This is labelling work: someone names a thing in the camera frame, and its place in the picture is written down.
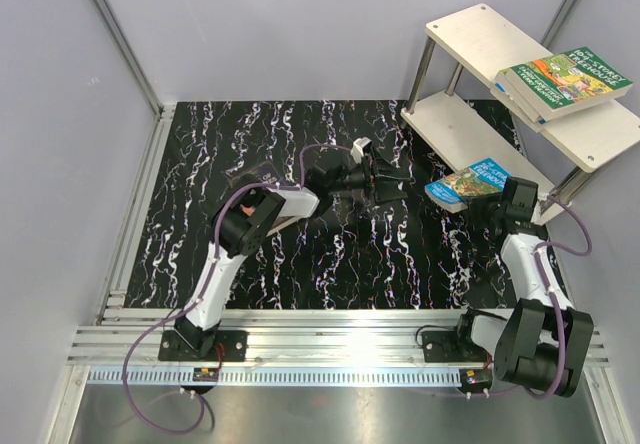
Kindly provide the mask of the blue 26-Storey Treehouse book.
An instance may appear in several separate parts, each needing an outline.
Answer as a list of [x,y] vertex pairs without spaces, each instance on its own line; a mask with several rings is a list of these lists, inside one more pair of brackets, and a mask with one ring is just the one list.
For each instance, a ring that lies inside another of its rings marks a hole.
[[442,209],[458,213],[470,199],[500,195],[510,173],[491,158],[483,159],[425,186],[425,193]]

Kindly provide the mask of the blue back-cover book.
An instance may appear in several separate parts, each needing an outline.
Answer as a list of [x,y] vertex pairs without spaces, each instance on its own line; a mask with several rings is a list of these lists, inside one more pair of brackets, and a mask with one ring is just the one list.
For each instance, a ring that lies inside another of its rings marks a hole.
[[531,121],[516,104],[495,87],[495,84],[491,88],[491,94],[534,132],[539,133],[543,130],[543,125]]

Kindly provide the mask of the dark Tale of Two Cities book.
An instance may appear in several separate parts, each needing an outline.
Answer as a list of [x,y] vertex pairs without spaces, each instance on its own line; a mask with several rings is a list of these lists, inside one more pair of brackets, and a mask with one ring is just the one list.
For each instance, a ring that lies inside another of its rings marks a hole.
[[[270,161],[263,161],[250,169],[240,170],[234,174],[229,180],[229,194],[232,194],[240,187],[250,184],[255,181],[265,182],[271,185],[280,183],[281,185],[287,185],[287,182],[277,171],[276,167]],[[272,236],[277,232],[281,232],[283,229],[294,225],[298,221],[298,218],[294,217],[278,217],[267,235]]]

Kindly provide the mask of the lime 65-Storey Treehouse book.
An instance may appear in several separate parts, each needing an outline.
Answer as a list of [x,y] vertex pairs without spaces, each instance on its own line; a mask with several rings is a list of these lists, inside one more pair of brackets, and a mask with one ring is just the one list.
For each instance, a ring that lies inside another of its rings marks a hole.
[[505,94],[514,104],[516,104],[523,113],[533,122],[543,125],[546,121],[542,116],[529,104],[524,97],[509,83],[506,77],[507,70],[501,69],[495,76],[495,87]]

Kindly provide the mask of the green 104-Storey Treehouse book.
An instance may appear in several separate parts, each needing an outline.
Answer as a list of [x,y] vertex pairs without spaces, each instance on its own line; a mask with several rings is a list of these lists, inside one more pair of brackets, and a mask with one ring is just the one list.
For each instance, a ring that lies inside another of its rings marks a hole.
[[588,47],[505,69],[509,83],[546,123],[623,97],[633,86]]

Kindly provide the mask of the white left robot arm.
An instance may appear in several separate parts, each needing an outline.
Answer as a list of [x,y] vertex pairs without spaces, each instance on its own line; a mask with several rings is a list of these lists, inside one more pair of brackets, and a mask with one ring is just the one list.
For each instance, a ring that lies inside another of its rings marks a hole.
[[385,160],[370,139],[355,140],[347,151],[351,165],[318,161],[309,169],[300,168],[297,184],[270,182],[252,173],[236,179],[231,195],[214,214],[195,291],[174,321],[179,346],[190,359],[203,361],[213,354],[236,274],[270,234],[321,216],[333,196],[344,191],[361,190],[376,205],[407,197],[400,186],[411,180],[409,172]]

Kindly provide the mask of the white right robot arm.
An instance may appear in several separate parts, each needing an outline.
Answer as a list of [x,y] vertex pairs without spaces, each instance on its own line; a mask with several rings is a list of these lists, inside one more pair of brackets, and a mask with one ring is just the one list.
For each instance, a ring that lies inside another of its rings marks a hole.
[[471,220],[495,238],[517,302],[508,317],[466,311],[457,322],[453,349],[465,361],[488,353],[499,380],[523,387],[536,399],[569,398],[578,387],[594,323],[561,289],[548,250],[586,257],[592,249],[574,250],[550,240],[532,221],[537,200],[537,184],[518,177],[507,178],[501,194],[470,200]]

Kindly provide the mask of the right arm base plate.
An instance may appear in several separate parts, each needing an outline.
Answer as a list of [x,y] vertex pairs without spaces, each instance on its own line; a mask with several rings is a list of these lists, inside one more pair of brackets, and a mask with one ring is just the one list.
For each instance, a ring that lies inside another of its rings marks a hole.
[[477,363],[492,361],[492,355],[480,346],[460,339],[455,331],[427,329],[420,332],[418,343],[426,363]]

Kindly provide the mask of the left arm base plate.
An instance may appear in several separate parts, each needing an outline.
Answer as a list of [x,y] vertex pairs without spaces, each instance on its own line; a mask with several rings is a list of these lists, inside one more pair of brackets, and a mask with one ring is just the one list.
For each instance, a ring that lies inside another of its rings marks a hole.
[[218,361],[244,362],[249,333],[221,330],[205,339],[201,349],[191,348],[174,330],[164,331],[158,352],[161,362]]

